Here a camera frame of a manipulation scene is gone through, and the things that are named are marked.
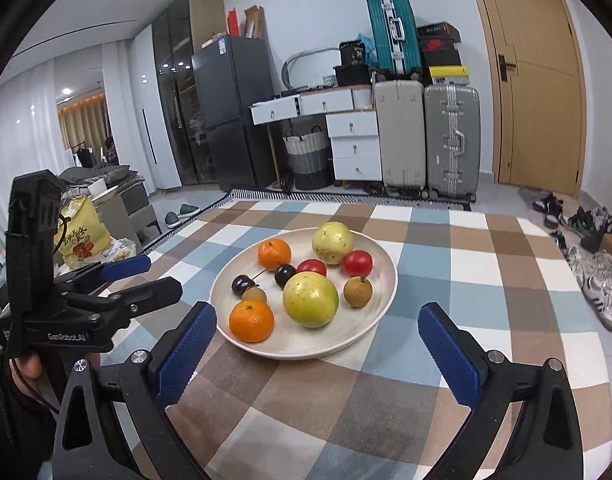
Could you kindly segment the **person's left hand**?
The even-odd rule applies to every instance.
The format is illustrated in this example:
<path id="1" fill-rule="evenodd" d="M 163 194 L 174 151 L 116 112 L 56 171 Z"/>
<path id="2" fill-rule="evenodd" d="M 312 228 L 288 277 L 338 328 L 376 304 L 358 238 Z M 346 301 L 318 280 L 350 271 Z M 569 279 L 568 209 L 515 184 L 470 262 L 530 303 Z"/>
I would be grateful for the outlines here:
<path id="1" fill-rule="evenodd" d="M 56 410 L 60 409 L 60 401 L 54 391 L 54 384 L 48 378 L 47 368 L 56 368 L 60 372 L 66 372 L 66 364 L 74 364 L 71 356 L 58 356 L 56 361 L 46 367 L 36 353 L 31 356 L 21 356 L 8 361 L 8 371 L 12 381 L 12 399 L 15 408 L 44 408 L 44 405 L 36 400 L 31 390 L 39 393 L 42 398 L 51 404 Z"/>

